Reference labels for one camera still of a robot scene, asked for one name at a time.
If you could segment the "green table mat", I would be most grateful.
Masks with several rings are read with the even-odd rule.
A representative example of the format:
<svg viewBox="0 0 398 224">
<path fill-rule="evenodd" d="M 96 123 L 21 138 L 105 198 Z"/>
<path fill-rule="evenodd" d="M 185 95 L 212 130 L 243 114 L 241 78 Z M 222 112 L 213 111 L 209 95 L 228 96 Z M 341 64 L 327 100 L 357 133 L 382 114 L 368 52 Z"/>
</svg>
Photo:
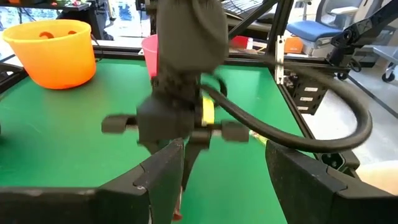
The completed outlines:
<svg viewBox="0 0 398 224">
<path fill-rule="evenodd" d="M 109 114 L 133 114 L 150 94 L 142 60 L 100 61 L 95 77 L 70 90 L 25 78 L 0 96 L 0 186 L 97 187 L 149 155 L 138 135 L 103 134 Z M 262 143 L 211 139 L 195 161 L 180 224 L 287 224 Z"/>
</svg>

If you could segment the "pink plastic bucket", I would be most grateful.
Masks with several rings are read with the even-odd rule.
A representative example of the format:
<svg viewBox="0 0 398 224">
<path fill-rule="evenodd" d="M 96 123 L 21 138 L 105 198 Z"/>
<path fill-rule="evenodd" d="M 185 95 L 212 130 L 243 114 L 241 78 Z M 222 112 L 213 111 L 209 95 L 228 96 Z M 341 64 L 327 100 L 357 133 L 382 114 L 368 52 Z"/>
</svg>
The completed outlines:
<svg viewBox="0 0 398 224">
<path fill-rule="evenodd" d="M 158 71 L 158 38 L 157 34 L 144 38 L 141 47 L 146 61 L 150 79 L 157 76 Z"/>
</svg>

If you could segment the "blue seat office chair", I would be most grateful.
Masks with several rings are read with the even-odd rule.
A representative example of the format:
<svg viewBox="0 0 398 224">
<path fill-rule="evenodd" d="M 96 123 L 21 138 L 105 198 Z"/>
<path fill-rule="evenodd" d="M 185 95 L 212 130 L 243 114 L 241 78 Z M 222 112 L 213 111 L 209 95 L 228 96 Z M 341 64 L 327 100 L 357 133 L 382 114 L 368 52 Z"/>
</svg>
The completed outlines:
<svg viewBox="0 0 398 224">
<path fill-rule="evenodd" d="M 287 25 L 287 31 L 303 42 L 303 53 L 326 57 L 333 46 L 331 39 L 351 24 L 376 12 L 385 0 L 321 0 L 313 21 L 302 20 Z"/>
</svg>

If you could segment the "red Skittles pack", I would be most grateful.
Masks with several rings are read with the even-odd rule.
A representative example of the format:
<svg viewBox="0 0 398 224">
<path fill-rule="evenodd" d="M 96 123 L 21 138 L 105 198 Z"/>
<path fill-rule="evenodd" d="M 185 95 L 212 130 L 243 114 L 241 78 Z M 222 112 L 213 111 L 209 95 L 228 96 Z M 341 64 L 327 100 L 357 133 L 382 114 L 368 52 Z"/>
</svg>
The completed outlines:
<svg viewBox="0 0 398 224">
<path fill-rule="evenodd" d="M 179 221 L 182 219 L 182 214 L 180 213 L 181 202 L 182 202 L 183 187 L 180 187 L 180 191 L 177 196 L 177 201 L 173 210 L 173 221 Z"/>
</svg>

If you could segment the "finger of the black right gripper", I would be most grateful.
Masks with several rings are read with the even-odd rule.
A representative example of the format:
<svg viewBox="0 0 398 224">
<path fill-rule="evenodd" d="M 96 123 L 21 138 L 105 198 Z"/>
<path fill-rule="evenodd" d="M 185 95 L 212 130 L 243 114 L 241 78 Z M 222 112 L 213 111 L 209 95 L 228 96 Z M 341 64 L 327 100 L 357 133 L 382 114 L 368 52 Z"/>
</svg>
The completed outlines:
<svg viewBox="0 0 398 224">
<path fill-rule="evenodd" d="M 139 141 L 139 145 L 144 146 L 151 155 L 155 154 L 169 144 L 168 141 Z"/>
<path fill-rule="evenodd" d="M 208 150 L 210 146 L 210 138 L 190 140 L 185 145 L 185 157 L 182 177 L 182 189 L 186 190 L 190 173 L 193 169 L 193 165 L 202 150 Z"/>
</svg>

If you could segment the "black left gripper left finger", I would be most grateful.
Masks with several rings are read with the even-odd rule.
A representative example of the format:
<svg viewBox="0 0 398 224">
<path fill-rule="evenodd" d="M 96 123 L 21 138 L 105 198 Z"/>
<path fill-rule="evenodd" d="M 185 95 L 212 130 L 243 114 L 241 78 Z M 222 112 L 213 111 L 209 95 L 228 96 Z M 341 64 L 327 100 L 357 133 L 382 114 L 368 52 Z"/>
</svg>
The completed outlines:
<svg viewBox="0 0 398 224">
<path fill-rule="evenodd" d="M 0 187 L 0 224 L 171 224 L 183 160 L 174 139 L 99 187 Z"/>
</svg>

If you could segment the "dark computer keyboard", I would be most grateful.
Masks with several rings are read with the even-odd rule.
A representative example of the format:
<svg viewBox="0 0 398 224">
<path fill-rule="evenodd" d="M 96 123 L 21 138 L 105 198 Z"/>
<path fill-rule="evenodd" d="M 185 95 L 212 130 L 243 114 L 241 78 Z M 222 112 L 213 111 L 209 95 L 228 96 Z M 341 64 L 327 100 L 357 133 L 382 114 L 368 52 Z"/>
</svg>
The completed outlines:
<svg viewBox="0 0 398 224">
<path fill-rule="evenodd" d="M 244 14 L 257 9 L 262 0 L 223 0 L 221 2 L 224 10 L 231 14 Z"/>
</svg>

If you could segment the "person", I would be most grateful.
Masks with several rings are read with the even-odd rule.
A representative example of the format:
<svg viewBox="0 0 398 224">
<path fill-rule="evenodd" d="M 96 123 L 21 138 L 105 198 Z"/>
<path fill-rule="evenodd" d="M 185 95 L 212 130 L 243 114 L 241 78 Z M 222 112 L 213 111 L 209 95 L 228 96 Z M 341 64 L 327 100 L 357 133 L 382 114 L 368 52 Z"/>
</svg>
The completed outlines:
<svg viewBox="0 0 398 224">
<path fill-rule="evenodd" d="M 360 165 L 356 173 L 363 182 L 398 196 L 398 160 Z"/>
</svg>

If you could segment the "red box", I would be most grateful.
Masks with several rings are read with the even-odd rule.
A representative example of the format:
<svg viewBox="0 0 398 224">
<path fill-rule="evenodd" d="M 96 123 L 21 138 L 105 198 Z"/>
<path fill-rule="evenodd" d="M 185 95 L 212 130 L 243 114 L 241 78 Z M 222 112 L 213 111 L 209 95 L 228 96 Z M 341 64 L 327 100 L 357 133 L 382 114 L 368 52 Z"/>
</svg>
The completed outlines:
<svg viewBox="0 0 398 224">
<path fill-rule="evenodd" d="M 233 37 L 231 39 L 230 44 L 234 48 L 250 49 L 251 48 L 251 41 L 252 41 L 252 38 L 250 38 L 250 37 L 237 35 L 236 37 Z"/>
</svg>

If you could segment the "white frame corner bracket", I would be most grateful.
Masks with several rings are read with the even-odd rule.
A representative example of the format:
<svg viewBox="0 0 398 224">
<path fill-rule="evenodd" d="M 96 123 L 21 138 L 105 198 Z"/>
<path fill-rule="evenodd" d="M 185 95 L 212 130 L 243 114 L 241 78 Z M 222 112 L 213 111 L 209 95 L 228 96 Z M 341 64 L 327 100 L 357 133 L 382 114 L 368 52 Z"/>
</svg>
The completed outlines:
<svg viewBox="0 0 398 224">
<path fill-rule="evenodd" d="M 275 66 L 275 81 L 278 85 L 284 84 L 284 46 L 284 37 L 282 35 L 278 35 L 275 45 L 275 61 L 277 62 L 277 65 Z"/>
</svg>

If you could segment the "yellow label tag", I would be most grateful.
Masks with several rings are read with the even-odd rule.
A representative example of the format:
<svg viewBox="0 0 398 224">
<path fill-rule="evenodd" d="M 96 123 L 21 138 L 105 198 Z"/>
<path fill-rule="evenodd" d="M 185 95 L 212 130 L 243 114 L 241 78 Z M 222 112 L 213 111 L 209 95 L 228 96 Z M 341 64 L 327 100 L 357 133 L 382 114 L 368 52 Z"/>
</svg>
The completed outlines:
<svg viewBox="0 0 398 224">
<path fill-rule="evenodd" d="M 214 102 L 206 97 L 202 97 L 202 118 L 201 125 L 207 126 L 215 122 L 215 106 Z"/>
</svg>

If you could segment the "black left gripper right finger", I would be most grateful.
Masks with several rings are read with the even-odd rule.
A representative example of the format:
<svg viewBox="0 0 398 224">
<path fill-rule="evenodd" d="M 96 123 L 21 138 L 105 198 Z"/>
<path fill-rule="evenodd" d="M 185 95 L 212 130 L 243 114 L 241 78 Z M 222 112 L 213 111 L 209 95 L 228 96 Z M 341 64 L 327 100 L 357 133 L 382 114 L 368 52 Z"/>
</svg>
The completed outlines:
<svg viewBox="0 0 398 224">
<path fill-rule="evenodd" d="M 265 158 L 288 224 L 398 224 L 398 196 L 272 141 Z"/>
</svg>

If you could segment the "black labelled equipment box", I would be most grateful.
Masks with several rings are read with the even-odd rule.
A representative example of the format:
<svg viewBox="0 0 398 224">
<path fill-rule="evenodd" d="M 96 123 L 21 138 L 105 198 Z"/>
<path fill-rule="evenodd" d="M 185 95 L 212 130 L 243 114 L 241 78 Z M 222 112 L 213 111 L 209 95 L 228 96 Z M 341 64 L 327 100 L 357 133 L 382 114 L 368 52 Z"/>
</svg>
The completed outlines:
<svg viewBox="0 0 398 224">
<path fill-rule="evenodd" d="M 284 78 L 290 96 L 302 114 L 314 115 L 328 90 L 316 80 L 296 75 Z"/>
</svg>

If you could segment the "orange box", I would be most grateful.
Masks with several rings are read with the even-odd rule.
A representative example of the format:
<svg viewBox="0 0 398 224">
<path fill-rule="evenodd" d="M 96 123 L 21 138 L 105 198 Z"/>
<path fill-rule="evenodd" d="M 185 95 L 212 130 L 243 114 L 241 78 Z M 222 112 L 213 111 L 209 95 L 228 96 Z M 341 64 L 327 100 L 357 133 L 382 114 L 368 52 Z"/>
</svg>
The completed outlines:
<svg viewBox="0 0 398 224">
<path fill-rule="evenodd" d="M 290 36 L 285 38 L 284 52 L 286 54 L 301 54 L 303 50 L 303 42 L 301 38 Z"/>
</svg>

